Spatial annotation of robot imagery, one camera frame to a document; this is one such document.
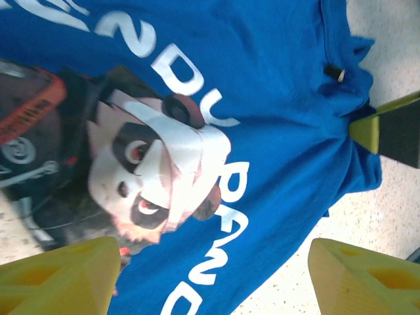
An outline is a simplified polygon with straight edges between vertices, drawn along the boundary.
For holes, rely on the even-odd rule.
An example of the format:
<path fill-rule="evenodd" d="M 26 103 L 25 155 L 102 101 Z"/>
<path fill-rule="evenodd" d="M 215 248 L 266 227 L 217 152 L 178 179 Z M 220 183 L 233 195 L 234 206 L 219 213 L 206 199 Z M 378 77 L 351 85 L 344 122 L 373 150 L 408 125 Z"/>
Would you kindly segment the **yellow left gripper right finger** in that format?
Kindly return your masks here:
<path fill-rule="evenodd" d="M 418 314 L 419 265 L 316 238 L 308 269 L 322 314 Z"/>

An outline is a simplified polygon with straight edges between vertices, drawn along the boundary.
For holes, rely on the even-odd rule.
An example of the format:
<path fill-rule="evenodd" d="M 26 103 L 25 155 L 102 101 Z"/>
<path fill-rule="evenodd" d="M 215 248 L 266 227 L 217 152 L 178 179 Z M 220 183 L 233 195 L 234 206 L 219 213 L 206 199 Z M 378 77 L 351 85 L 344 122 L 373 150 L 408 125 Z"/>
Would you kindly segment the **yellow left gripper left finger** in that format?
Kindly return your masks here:
<path fill-rule="evenodd" d="M 119 269 L 111 236 L 3 264 L 1 313 L 106 314 Z"/>

